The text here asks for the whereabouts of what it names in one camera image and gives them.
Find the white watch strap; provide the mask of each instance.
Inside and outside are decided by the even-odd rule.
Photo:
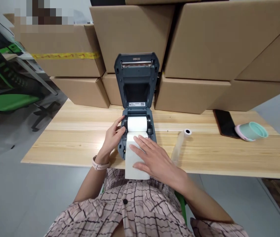
[[[110,162],[108,162],[108,164],[105,164],[105,165],[99,165],[99,164],[95,163],[95,159],[96,159],[96,156],[93,157],[93,162],[92,162],[92,165],[95,170],[105,170],[110,166]]]

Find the smartphone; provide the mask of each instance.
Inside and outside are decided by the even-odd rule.
[[[235,124],[229,111],[213,110],[213,113],[215,115],[216,123],[218,124],[219,131],[222,136],[238,139],[240,138],[240,136],[234,130]]]

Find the open printer lid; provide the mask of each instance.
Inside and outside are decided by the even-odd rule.
[[[151,107],[159,68],[155,53],[118,55],[115,73],[124,108]]]

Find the woman's left hand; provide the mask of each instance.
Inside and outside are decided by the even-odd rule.
[[[118,143],[126,131],[126,127],[123,126],[122,128],[118,129],[118,124],[123,120],[124,116],[118,118],[111,127],[106,132],[106,137],[102,148],[100,149],[99,154],[104,156],[109,156],[113,149],[118,146]]]

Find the chair wheel base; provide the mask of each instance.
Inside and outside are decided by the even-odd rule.
[[[37,132],[39,131],[39,128],[37,128],[37,125],[45,118],[45,117],[50,117],[51,119],[53,118],[52,113],[56,110],[59,109],[59,106],[61,106],[60,103],[53,101],[47,108],[43,106],[39,106],[39,111],[34,112],[34,115],[39,116],[39,118],[35,121],[35,123],[32,125],[32,131]]]

